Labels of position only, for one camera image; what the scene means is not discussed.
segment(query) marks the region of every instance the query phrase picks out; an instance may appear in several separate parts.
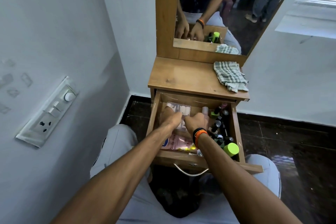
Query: wooden mirror frame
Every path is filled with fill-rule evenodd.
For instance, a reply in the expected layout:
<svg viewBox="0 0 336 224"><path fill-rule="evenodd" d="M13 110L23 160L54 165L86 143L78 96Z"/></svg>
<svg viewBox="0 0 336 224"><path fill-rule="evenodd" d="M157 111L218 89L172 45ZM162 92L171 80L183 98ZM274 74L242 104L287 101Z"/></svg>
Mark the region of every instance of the wooden mirror frame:
<svg viewBox="0 0 336 224"><path fill-rule="evenodd" d="M214 63L215 61L236 61L240 66L243 66L282 2L283 0L279 2L278 7L264 26L258 38L255 40L249 53L244 56L173 47L177 0L155 0L156 55L165 58L183 59L205 63Z"/></svg>

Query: white wall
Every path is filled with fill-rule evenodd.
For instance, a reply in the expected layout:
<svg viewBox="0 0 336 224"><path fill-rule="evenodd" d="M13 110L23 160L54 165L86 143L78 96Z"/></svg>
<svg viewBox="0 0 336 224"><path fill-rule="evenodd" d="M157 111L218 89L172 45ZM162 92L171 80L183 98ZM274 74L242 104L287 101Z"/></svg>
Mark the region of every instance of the white wall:
<svg viewBox="0 0 336 224"><path fill-rule="evenodd" d="M12 73L15 99L0 90L0 223L48 223L89 179L101 143L129 89L104 0L0 0L0 76ZM34 81L27 88L26 72ZM14 139L70 76L81 91L45 145Z"/></svg>
<svg viewBox="0 0 336 224"><path fill-rule="evenodd" d="M239 112L336 126L336 40L275 31L284 0L243 70L251 100Z"/></svg>
<svg viewBox="0 0 336 224"><path fill-rule="evenodd" d="M156 56L155 0L105 0L126 79L134 94L149 96Z"/></svg>

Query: drawer handle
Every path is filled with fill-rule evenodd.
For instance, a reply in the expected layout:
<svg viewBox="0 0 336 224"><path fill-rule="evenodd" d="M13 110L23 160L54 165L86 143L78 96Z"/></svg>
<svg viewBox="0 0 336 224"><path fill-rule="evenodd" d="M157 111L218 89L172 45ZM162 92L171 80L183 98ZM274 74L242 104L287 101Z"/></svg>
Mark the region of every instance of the drawer handle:
<svg viewBox="0 0 336 224"><path fill-rule="evenodd" d="M174 164L174 166L176 166L176 168L177 168L178 170L180 170L182 173L184 173L185 175L192 176L192 177L193 177L193 176L203 175L206 171L209 170L209 168L208 168L208 169L206 169L206 170L200 172L199 174L191 175L191 174L188 174L188 173L186 173L185 171L183 171L178 165Z"/></svg>

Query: power socket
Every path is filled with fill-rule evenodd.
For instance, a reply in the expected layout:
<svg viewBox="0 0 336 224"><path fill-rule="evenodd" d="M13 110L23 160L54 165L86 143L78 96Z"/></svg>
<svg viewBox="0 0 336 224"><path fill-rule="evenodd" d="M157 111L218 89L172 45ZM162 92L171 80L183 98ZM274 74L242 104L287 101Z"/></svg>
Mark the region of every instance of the power socket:
<svg viewBox="0 0 336 224"><path fill-rule="evenodd" d="M71 98L65 97L67 93L71 94ZM66 77L15 137L42 147L78 93L74 83Z"/></svg>

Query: reflected cloth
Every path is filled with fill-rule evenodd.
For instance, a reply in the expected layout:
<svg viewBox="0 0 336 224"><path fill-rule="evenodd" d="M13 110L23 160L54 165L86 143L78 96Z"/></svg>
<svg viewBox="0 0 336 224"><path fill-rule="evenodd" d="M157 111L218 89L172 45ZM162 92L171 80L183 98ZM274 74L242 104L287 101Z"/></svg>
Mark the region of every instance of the reflected cloth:
<svg viewBox="0 0 336 224"><path fill-rule="evenodd" d="M228 46L227 44L218 45L216 52L240 55L237 48Z"/></svg>
<svg viewBox="0 0 336 224"><path fill-rule="evenodd" d="M227 86L228 90L238 92L238 90L249 91L246 88L248 81L245 79L239 69L239 64L233 61L225 61L213 63L213 69L217 74L217 78L221 84Z"/></svg>

